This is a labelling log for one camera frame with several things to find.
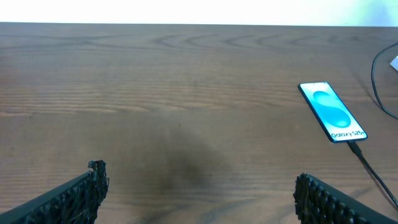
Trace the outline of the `blue Galaxy smartphone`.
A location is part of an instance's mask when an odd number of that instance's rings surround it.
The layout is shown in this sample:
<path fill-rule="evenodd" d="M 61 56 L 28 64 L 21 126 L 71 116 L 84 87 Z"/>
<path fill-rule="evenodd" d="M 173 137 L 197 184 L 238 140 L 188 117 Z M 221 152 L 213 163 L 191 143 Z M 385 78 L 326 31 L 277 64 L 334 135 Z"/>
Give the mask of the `blue Galaxy smartphone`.
<path fill-rule="evenodd" d="M 331 142 L 362 141 L 368 138 L 328 82 L 300 83 L 298 89 Z"/>

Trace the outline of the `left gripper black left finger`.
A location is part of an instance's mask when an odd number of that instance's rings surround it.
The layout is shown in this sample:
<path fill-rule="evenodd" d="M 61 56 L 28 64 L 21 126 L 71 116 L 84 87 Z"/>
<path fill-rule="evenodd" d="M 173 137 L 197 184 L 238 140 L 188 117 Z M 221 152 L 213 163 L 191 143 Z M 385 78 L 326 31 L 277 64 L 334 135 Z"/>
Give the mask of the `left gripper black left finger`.
<path fill-rule="evenodd" d="M 94 223 L 106 198 L 109 177 L 103 160 L 88 172 L 1 214 L 1 223 Z"/>

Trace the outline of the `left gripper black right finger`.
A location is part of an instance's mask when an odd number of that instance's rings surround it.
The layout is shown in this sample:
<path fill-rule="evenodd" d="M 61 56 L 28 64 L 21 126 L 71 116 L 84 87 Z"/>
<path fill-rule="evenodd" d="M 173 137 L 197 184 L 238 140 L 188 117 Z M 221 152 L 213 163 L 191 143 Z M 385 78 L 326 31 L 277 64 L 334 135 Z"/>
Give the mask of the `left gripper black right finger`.
<path fill-rule="evenodd" d="M 397 224 L 310 174 L 295 181 L 295 214 L 306 224 Z"/>

